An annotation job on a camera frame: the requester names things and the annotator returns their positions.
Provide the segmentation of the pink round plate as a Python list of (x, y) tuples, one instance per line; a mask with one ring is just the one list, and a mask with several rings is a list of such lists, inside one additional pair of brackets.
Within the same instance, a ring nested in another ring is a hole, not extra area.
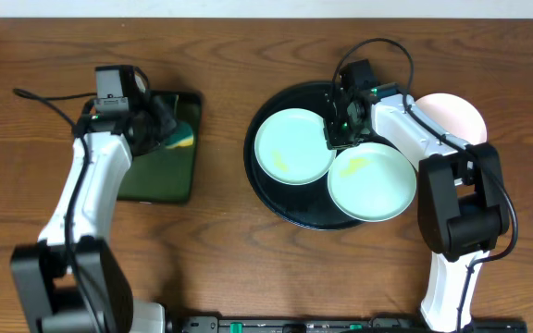
[(438, 92), (419, 98), (415, 104), (452, 135), (471, 144), (487, 141), (486, 123), (478, 110), (464, 98)]

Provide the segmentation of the mint green plate with stain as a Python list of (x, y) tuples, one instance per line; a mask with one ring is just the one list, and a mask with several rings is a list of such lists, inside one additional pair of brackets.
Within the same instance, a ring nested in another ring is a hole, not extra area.
[(347, 216), (381, 222), (401, 214), (413, 201), (416, 175), (396, 149), (368, 142), (341, 152), (328, 171), (328, 193)]

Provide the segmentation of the round black serving tray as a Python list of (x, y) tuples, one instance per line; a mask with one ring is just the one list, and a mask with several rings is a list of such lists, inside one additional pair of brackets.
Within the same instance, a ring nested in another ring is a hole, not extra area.
[[(329, 88), (327, 81), (310, 81), (278, 92), (258, 110), (244, 141), (245, 171), (258, 198), (277, 215), (304, 228), (343, 229), (358, 226), (364, 221), (347, 216), (332, 202), (328, 193), (328, 172), (305, 185), (286, 185), (273, 180), (258, 165), (254, 156), (254, 138), (260, 125), (269, 116), (284, 109), (307, 109), (324, 118), (328, 109)], [(394, 148), (381, 137), (371, 142)]]

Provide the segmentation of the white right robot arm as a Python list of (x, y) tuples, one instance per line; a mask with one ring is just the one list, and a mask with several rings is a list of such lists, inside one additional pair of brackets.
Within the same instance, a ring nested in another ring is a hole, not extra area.
[(333, 88), (328, 146), (341, 149), (328, 172), (328, 193), (347, 216), (381, 222), (418, 200), (417, 223), (432, 252), (420, 313), (436, 332), (461, 332), (480, 267), (497, 239), (518, 236), (497, 150), (455, 136), (421, 111), (396, 84)]

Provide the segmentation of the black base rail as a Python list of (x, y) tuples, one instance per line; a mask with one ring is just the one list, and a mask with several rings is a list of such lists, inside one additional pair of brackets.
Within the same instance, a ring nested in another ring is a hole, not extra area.
[(219, 318), (189, 316), (180, 320), (180, 333), (355, 333), (433, 332), (422, 315), (378, 314), (367, 319)]

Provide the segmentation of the black rectangular tray with water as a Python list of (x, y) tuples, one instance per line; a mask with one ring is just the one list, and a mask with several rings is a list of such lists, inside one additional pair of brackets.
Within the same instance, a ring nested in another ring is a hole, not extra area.
[(176, 117), (187, 122), (194, 132), (194, 144), (167, 149), (165, 142), (149, 154), (133, 159), (119, 187), (120, 201), (145, 203), (185, 203), (192, 190), (202, 98), (193, 92), (175, 93), (179, 99)]

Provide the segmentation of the green and yellow sponge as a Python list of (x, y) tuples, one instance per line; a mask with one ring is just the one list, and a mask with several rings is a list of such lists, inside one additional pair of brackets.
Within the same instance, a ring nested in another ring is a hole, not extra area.
[(192, 127), (184, 121), (181, 121), (176, 130), (165, 140), (167, 149), (179, 147), (189, 147), (194, 144), (194, 132)]

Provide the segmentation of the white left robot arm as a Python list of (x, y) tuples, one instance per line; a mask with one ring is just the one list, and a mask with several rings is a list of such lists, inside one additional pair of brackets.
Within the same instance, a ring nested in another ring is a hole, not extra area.
[(68, 121), (73, 159), (59, 202), (38, 240), (12, 253), (19, 301), (32, 332), (168, 332), (165, 306), (134, 299), (109, 238), (134, 157), (162, 146), (178, 121), (158, 94), (98, 105), (89, 100)]

